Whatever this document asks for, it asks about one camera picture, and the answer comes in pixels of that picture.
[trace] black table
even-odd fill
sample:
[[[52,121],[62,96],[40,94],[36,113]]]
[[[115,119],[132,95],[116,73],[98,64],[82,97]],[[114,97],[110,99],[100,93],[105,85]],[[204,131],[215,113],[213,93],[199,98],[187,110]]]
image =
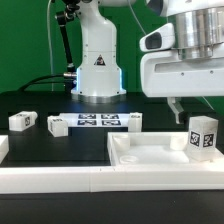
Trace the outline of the black table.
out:
[[[186,131],[175,124],[165,99],[129,93],[126,101],[103,104],[74,102],[62,92],[0,94],[0,134],[9,135],[10,152],[1,167],[109,166],[107,133],[127,128],[69,128],[54,138],[47,117],[59,113],[143,113],[143,131]],[[223,117],[195,99],[184,99],[190,116],[219,119],[217,146],[223,151]],[[36,111],[36,125],[22,133],[8,130],[8,116]],[[223,191],[147,191],[0,195],[0,223],[224,223]]]

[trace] green backdrop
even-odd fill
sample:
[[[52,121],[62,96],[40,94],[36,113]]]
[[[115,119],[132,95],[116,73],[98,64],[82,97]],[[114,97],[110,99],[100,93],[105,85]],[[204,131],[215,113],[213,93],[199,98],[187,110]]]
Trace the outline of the green backdrop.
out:
[[[144,0],[133,5],[146,33],[165,23],[150,12]],[[26,82],[50,74],[47,40],[48,0],[0,1],[0,92],[16,90]],[[59,27],[54,19],[56,12],[64,9],[61,0],[51,6],[51,32],[55,73],[66,71],[66,61]],[[140,60],[143,53],[139,40],[143,36],[130,9],[101,8],[103,16],[117,27],[117,63],[123,70],[123,85],[129,92],[141,91]],[[75,65],[81,63],[82,37],[78,19],[68,24],[68,35]],[[51,90],[51,86],[35,86],[30,89]],[[224,114],[224,98],[207,98],[215,110]]]

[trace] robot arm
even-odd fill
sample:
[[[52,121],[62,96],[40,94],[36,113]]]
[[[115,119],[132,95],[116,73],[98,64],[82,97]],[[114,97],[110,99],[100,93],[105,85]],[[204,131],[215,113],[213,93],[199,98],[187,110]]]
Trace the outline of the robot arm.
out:
[[[179,97],[224,95],[224,1],[146,3],[168,23],[140,40],[142,51],[154,51],[141,60],[142,89],[148,97],[168,97],[178,120]]]
[[[99,6],[120,7],[136,0],[63,1],[66,4],[65,23],[71,21],[75,13],[82,29],[83,61],[76,70],[77,85],[71,91],[72,98],[91,103],[109,103],[124,98],[122,72],[116,63],[116,27],[101,16]]]

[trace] small white block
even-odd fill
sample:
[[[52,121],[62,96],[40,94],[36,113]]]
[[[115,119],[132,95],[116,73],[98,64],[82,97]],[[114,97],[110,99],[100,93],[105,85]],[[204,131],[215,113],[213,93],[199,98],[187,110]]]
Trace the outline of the small white block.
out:
[[[128,120],[128,132],[141,132],[142,131],[142,114],[130,113]]]
[[[36,112],[22,111],[9,117],[9,130],[10,131],[24,131],[25,129],[33,126],[37,119]]]
[[[54,137],[68,136],[68,122],[61,117],[50,116],[47,119],[48,130]]]
[[[191,117],[189,123],[188,156],[198,161],[211,160],[215,156],[218,120]]]

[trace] white platform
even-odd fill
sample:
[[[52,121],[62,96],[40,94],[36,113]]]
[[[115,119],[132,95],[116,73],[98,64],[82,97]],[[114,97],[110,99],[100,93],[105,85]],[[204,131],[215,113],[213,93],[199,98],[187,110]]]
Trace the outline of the white platform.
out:
[[[121,151],[114,137],[124,134],[130,148]],[[187,138],[183,132],[109,133],[112,166],[1,168],[0,194],[224,189],[223,155],[216,150],[211,161],[192,160],[185,153]],[[124,162],[125,156],[132,159]]]

